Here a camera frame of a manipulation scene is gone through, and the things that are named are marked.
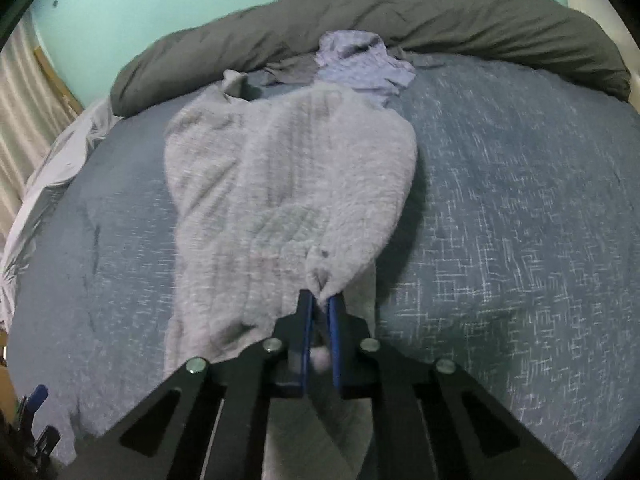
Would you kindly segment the grey knit sweater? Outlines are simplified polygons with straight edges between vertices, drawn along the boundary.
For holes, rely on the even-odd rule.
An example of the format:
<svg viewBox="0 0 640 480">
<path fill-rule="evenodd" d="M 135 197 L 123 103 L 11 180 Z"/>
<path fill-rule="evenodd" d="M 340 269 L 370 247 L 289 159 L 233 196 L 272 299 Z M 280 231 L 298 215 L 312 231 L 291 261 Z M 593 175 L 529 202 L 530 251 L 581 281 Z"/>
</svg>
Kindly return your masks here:
<svg viewBox="0 0 640 480">
<path fill-rule="evenodd" d="M 375 261 L 416 170 L 416 133 L 394 110 L 317 82 L 247 101 L 206 88 L 168 122 L 177 211 L 164 370 L 235 358 L 307 289 L 375 321 Z"/>
</svg>

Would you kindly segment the blue patterned bed sheet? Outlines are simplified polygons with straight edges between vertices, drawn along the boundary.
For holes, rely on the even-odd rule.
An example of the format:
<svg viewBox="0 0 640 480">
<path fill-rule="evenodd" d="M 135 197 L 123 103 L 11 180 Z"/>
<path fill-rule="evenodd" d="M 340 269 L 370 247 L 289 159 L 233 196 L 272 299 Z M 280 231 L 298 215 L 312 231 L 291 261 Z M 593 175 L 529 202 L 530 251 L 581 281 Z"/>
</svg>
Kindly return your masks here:
<svg viewBox="0 0 640 480">
<path fill-rule="evenodd" d="M 639 116 L 544 72 L 419 55 L 390 100 L 419 162 L 378 259 L 380 336 L 459 363 L 582 479 L 639 425 Z M 70 462 L 162 379 L 177 98 L 122 120 L 42 220 L 9 333 L 16 393 Z"/>
</svg>

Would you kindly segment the light grey crumpled blanket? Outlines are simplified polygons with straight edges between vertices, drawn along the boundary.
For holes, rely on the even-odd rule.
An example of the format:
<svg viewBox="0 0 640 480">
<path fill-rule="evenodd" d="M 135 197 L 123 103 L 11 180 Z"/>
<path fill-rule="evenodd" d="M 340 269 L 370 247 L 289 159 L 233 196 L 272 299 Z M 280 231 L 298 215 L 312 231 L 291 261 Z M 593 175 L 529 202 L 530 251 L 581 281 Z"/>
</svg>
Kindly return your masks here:
<svg viewBox="0 0 640 480">
<path fill-rule="evenodd" d="M 118 121 L 110 99 L 93 102 L 58 136 L 29 177 L 22 206 L 1 253 L 1 329 L 5 332 L 11 330 L 15 315 L 18 274 L 35 250 L 44 217 Z"/>
</svg>

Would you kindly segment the striped beige curtain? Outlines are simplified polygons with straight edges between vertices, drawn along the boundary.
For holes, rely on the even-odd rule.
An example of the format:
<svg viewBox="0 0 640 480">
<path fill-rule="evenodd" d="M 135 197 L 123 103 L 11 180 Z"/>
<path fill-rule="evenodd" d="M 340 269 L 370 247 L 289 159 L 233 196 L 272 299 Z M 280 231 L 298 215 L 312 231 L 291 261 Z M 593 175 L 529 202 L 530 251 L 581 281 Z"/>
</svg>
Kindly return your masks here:
<svg viewBox="0 0 640 480">
<path fill-rule="evenodd" d="M 32 16 L 17 23 L 1 50 L 1 240 L 22 206 L 27 181 L 60 133 L 82 112 L 56 88 Z"/>
</svg>

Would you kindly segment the blue checked cloth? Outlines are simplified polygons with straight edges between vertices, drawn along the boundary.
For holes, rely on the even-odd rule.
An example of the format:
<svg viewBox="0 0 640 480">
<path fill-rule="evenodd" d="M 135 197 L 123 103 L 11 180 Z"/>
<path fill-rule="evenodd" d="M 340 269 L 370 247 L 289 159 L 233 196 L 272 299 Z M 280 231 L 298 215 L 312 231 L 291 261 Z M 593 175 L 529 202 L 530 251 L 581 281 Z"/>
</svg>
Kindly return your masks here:
<svg viewBox="0 0 640 480">
<path fill-rule="evenodd" d="M 416 78 L 411 63 L 391 56 L 380 36 L 362 30 L 326 32 L 314 60 L 317 80 L 351 88 L 379 106 Z"/>
</svg>

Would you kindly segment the dark grey rolled duvet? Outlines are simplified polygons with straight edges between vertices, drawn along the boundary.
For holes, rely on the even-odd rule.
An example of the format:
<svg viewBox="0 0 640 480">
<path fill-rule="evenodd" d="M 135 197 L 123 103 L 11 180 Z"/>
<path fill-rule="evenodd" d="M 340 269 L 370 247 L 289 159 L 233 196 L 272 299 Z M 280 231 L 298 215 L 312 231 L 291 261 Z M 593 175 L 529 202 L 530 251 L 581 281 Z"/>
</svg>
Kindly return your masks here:
<svg viewBox="0 0 640 480">
<path fill-rule="evenodd" d="M 557 74 L 617 99 L 630 75 L 605 31 L 554 0 L 276 0 L 151 44 L 118 73 L 112 110 L 130 117 L 221 79 L 308 54 L 334 30 L 373 32 L 389 47 L 454 53 Z"/>
</svg>

